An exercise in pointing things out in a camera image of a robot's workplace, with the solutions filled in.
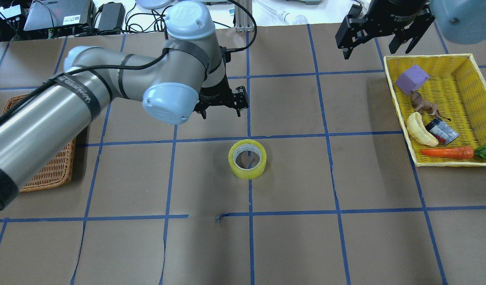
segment black power adapter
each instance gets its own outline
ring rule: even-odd
[[[125,7],[121,3],[107,3],[102,7],[100,20],[98,21],[99,30],[121,29],[123,17],[125,16]],[[106,34],[121,34],[119,31],[109,32]]]

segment brown wicker basket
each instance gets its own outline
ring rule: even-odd
[[[12,97],[4,108],[6,112],[26,95]],[[43,190],[67,184],[72,179],[76,138],[67,144],[20,192]]]

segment white label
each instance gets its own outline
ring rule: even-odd
[[[66,16],[63,18],[63,25],[79,24],[81,15]]]

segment toy carrot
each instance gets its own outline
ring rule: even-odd
[[[431,157],[453,159],[471,159],[477,155],[486,160],[486,144],[476,149],[473,149],[472,146],[458,146],[457,148],[428,148],[421,150],[421,153]]]

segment yellow plastic tray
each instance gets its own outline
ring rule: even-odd
[[[448,146],[440,143],[435,148],[473,146],[486,143],[486,81],[472,54],[431,56],[386,56],[385,73],[393,96],[396,113],[404,132],[406,144],[416,166],[486,166],[486,161],[475,157],[469,160],[434,158],[422,155],[420,150],[430,148],[417,143],[406,131],[405,121],[413,113],[409,96],[395,85],[398,77],[413,65],[420,66],[430,78],[419,89],[424,99],[435,102],[440,113],[459,137]],[[426,125],[434,117],[422,114]]]

